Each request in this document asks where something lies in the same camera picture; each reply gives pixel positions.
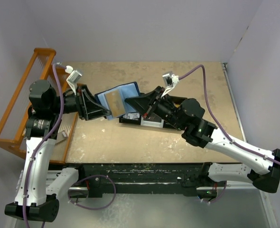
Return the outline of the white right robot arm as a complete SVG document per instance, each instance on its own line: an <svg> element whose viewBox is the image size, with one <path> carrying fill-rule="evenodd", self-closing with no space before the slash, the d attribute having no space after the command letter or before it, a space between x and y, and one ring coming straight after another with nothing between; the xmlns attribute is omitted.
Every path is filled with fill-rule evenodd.
<svg viewBox="0 0 280 228"><path fill-rule="evenodd" d="M203 118L205 110L194 98L176 105L169 95L162 96L164 88L158 86L150 93L126 98L125 102L142 117L152 114L179 131L182 138L194 146L227 155L237 164L210 163L199 174L200 182L210 186L213 182L238 181L251 183L259 190L276 193L280 183L280 149L258 148L225 132L220 126Z"/></svg>

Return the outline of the blue leather card holder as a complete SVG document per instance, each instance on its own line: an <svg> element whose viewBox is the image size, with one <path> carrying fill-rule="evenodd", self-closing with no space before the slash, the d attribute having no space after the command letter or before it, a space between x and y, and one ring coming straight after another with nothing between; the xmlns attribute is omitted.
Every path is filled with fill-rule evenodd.
<svg viewBox="0 0 280 228"><path fill-rule="evenodd" d="M107 120L119 118L129 113L136 113L137 111L126 103L125 99L138 96L140 96L140 91L137 82L118 85L94 95L98 103L111 111L111 114L106 116Z"/></svg>

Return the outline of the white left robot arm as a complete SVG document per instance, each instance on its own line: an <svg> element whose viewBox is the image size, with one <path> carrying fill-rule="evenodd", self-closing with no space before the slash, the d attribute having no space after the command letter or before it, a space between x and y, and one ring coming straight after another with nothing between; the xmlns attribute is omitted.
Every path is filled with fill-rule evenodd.
<svg viewBox="0 0 280 228"><path fill-rule="evenodd" d="M59 200L72 185L81 186L86 175L77 168L64 168L47 185L51 155L57 142L63 114L77 113L82 120L105 117L111 111L97 103L86 85L75 93L56 93L47 80L31 84L26 123L26 159L21 173L18 192L13 203L6 205L5 214L30 221L53 222L59 211Z"/></svg>

